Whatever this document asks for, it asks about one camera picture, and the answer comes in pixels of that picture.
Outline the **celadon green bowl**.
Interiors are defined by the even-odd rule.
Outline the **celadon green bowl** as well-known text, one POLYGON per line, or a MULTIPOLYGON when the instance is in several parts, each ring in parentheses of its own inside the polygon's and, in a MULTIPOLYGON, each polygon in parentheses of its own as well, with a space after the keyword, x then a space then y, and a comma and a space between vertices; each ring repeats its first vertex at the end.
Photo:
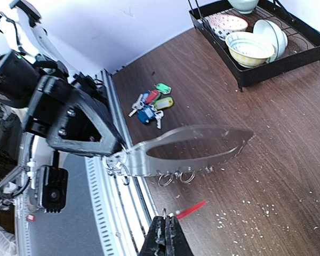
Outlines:
POLYGON ((229 4, 241 14, 250 14, 259 0, 228 0, 229 4))

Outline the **red patterned bowl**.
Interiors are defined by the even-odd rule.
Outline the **red patterned bowl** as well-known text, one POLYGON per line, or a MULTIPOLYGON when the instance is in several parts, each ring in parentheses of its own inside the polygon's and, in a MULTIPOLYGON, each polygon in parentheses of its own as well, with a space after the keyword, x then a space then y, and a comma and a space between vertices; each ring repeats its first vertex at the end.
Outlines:
POLYGON ((208 16, 207 21, 212 32, 222 41, 226 36, 237 31, 246 31, 249 24, 246 20, 230 14, 213 14, 208 16))

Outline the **silver keys bunch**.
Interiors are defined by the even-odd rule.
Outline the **silver keys bunch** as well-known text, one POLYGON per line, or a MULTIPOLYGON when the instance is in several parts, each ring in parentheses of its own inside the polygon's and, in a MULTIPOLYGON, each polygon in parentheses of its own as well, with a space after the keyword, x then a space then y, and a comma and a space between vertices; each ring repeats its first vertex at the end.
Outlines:
POLYGON ((161 129, 162 128, 161 121, 164 116, 164 113, 162 110, 157 110, 154 106, 155 100, 157 100, 160 97, 160 95, 161 94, 158 90, 153 90, 153 91, 140 94, 136 102, 132 105, 132 111, 129 113, 128 117, 131 117, 134 114, 138 114, 138 112, 144 106, 149 105, 152 107, 156 115, 153 120, 156 121, 157 128, 161 129))

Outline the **red key tag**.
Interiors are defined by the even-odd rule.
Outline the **red key tag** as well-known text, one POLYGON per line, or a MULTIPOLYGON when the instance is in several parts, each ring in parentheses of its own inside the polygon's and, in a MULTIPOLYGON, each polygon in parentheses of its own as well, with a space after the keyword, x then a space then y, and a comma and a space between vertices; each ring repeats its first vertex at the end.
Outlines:
POLYGON ((181 220, 191 214, 193 214, 194 212, 198 211, 200 208, 202 208, 205 204, 207 203, 206 200, 201 201, 197 204, 195 204, 194 206, 187 208, 185 210, 177 210, 174 213, 169 213, 168 216, 170 217, 176 217, 178 220, 181 220))

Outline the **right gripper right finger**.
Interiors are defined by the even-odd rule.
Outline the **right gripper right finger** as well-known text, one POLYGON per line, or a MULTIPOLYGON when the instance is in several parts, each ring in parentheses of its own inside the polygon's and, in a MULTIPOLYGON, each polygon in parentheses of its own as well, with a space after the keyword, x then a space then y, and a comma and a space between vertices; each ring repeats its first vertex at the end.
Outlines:
POLYGON ((165 219, 165 255, 193 256, 192 250, 175 216, 165 219))

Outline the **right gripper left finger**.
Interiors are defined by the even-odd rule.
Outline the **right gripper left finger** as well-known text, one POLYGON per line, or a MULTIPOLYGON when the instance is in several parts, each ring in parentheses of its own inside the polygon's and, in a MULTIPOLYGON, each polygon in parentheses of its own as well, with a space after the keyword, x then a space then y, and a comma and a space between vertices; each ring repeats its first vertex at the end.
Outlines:
POLYGON ((139 256, 165 255, 165 219, 155 216, 145 237, 139 256))

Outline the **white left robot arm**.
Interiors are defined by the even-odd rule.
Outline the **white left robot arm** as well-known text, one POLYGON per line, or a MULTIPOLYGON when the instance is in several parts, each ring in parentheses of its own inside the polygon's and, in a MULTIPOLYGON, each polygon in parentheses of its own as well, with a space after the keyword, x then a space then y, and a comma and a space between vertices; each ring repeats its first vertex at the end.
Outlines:
POLYGON ((0 13, 0 32, 10 46, 0 56, 0 103, 26 109, 25 132, 56 150, 111 156, 125 141, 114 125, 103 81, 84 75, 56 49, 28 1, 12 1, 0 13))

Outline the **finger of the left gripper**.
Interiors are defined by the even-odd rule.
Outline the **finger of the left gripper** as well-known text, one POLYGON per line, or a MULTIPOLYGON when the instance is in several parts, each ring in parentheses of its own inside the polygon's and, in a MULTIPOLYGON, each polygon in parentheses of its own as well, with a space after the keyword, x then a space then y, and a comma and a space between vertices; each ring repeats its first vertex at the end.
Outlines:
POLYGON ((71 96, 73 106, 79 108, 99 135, 95 137, 85 128, 81 135, 88 137, 85 141, 76 139, 70 143, 69 150, 81 155, 113 155, 123 150, 125 141, 114 125, 111 114, 102 102, 90 97, 87 93, 75 89, 71 96))
POLYGON ((61 112, 67 115, 71 107, 78 107, 94 125, 101 135, 99 142, 79 141, 64 139, 60 135, 60 130, 64 128, 68 117, 64 116, 57 120, 51 127, 46 137, 48 145, 59 151, 65 151, 83 156, 111 156, 122 150, 123 139, 113 124, 111 114, 107 110, 96 110, 84 101, 72 102, 67 104, 61 112))

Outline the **green key tag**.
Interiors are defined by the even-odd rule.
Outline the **green key tag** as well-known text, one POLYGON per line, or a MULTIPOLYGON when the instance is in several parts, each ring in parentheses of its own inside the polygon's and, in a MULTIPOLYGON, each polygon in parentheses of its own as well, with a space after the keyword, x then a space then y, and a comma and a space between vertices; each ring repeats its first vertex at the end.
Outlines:
POLYGON ((171 90, 172 90, 171 87, 169 87, 168 85, 166 85, 164 83, 158 83, 155 85, 155 87, 160 93, 162 93, 164 95, 170 94, 171 90))

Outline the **blue key tag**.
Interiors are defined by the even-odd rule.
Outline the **blue key tag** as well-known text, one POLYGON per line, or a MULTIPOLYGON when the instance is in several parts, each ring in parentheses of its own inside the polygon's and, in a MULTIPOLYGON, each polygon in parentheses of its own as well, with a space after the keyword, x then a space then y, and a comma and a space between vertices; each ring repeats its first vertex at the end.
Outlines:
POLYGON ((155 112, 149 105, 144 106, 137 114, 137 118, 142 124, 148 124, 155 116, 155 112))

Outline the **yellow blue patterned bowl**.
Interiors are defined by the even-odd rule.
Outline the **yellow blue patterned bowl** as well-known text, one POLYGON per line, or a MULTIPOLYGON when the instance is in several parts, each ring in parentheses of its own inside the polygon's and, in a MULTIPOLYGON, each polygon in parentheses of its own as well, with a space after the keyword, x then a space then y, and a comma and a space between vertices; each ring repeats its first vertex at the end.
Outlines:
POLYGON ((232 58, 246 68, 262 65, 275 54, 270 41, 250 32, 233 32, 226 36, 225 43, 232 58))

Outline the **light blue bowl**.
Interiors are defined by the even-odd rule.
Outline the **light blue bowl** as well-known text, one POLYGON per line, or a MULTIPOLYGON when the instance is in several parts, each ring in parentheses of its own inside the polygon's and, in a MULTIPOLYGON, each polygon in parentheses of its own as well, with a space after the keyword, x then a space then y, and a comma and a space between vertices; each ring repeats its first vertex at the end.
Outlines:
POLYGON ((284 54, 288 39, 286 33, 277 24, 269 20, 258 20, 254 24, 253 33, 265 37, 275 49, 275 54, 266 63, 274 62, 284 54))

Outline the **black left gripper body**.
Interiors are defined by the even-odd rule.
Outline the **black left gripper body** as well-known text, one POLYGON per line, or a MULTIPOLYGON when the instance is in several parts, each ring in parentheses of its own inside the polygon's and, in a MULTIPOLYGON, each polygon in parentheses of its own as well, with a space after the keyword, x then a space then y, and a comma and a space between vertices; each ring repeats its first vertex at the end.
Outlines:
POLYGON ((106 88, 103 86, 97 87, 92 79, 79 78, 69 84, 60 78, 45 75, 39 81, 31 97, 23 120, 23 130, 46 139, 50 127, 61 117, 66 116, 68 121, 64 128, 60 130, 62 138, 85 141, 88 137, 81 135, 85 128, 95 133, 97 138, 99 136, 97 130, 79 108, 71 107, 67 111, 67 115, 61 113, 65 106, 71 103, 71 96, 75 89, 81 90, 102 102, 111 114, 106 88))

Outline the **yellow key tag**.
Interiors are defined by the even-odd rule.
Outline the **yellow key tag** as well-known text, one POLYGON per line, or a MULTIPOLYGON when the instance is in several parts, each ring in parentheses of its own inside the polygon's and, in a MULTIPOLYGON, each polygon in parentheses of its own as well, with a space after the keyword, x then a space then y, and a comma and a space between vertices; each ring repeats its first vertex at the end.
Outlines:
POLYGON ((154 106, 157 110, 162 110, 162 109, 172 107, 173 104, 174 104, 174 101, 172 97, 165 97, 155 101, 154 106))

